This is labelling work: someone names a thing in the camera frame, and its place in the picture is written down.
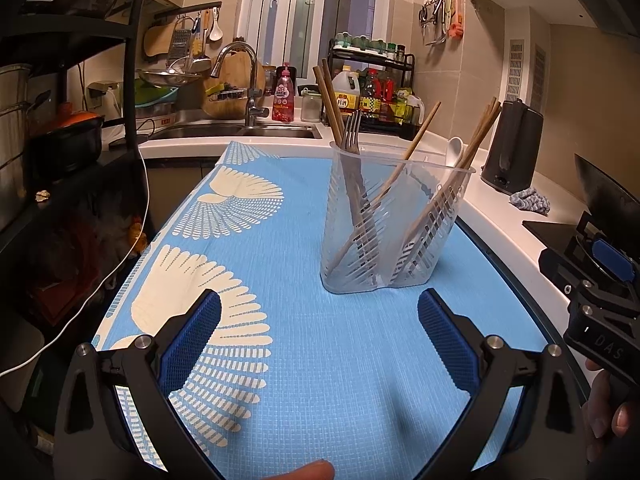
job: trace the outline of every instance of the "frying pan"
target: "frying pan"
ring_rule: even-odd
[[[634,259],[640,258],[640,201],[608,174],[576,153],[575,167],[587,206],[609,241]]]

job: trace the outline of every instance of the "black kettle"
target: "black kettle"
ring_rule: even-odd
[[[503,193],[527,189],[538,161],[543,121],[541,114],[520,99],[505,102],[482,180]]]

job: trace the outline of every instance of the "white countertop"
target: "white countertop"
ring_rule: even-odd
[[[300,123],[300,110],[296,109],[297,124],[316,126],[321,139],[289,139],[281,137],[197,137],[189,139],[150,140],[140,145],[145,159],[191,156],[220,156],[232,140],[241,140],[266,152],[280,156],[331,157],[329,143],[333,140],[331,130],[322,123]],[[399,137],[361,134],[361,142],[385,146],[407,146],[409,142]],[[443,153],[447,139],[427,132],[418,149]],[[491,188],[480,179],[481,167],[487,150],[479,150],[472,167],[476,174],[471,177],[465,199],[460,208],[460,218],[484,240],[505,263],[522,285],[529,291],[539,306],[552,321],[560,334],[569,321],[568,299],[552,285],[538,270],[538,257],[545,246],[529,233],[523,220],[549,221],[577,224],[586,206],[562,187],[543,175],[536,173],[533,179],[540,193],[551,202],[548,217],[523,212],[509,203],[509,197]],[[584,368],[584,358],[576,355],[582,370],[590,380],[594,373]]]

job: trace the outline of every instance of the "stainless steel sink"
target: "stainless steel sink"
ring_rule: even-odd
[[[244,124],[206,123],[176,124],[157,134],[156,139],[185,139],[189,137],[294,137],[297,139],[321,139],[313,126],[298,124],[259,124],[245,128]]]

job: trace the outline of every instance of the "white ladle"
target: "white ladle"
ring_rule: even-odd
[[[209,35],[209,41],[217,41],[222,39],[222,29],[218,26],[218,8],[213,10],[213,28]]]
[[[460,139],[460,137],[452,137],[451,139],[449,139],[449,142],[447,143],[447,151],[444,155],[445,165],[449,168],[454,168],[456,164],[460,162],[462,153],[464,152],[464,148],[465,144],[464,142],[462,142],[462,139]],[[451,170],[445,170],[440,183],[443,184],[444,182],[446,182],[450,174]]]

